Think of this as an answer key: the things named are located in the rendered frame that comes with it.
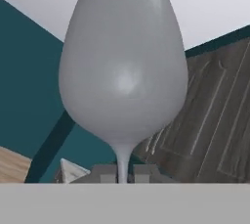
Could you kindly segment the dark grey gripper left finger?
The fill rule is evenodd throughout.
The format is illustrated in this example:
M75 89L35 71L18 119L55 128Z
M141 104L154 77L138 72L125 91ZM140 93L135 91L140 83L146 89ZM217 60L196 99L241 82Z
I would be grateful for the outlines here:
M115 184L117 182L117 166L115 164L97 164L94 165L89 175L82 176L72 184Z

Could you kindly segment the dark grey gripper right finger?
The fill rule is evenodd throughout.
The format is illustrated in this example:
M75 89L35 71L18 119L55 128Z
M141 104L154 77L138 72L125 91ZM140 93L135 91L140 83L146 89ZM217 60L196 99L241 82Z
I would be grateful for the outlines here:
M175 180L160 173L155 164L135 164L129 182L135 184L175 183Z

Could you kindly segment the grey wine glass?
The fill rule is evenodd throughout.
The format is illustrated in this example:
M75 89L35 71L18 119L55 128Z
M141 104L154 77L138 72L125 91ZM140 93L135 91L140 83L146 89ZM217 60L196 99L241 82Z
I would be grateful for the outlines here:
M108 143L126 182L131 153L184 105L188 65L170 0L77 0L59 67L62 103Z

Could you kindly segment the small white angular object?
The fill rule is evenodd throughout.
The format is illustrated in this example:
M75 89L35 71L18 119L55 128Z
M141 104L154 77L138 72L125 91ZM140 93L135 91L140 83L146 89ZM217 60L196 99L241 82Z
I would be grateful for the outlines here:
M60 160L60 167L56 172L54 182L69 184L82 176L89 175L90 173L91 171L89 169L62 158Z

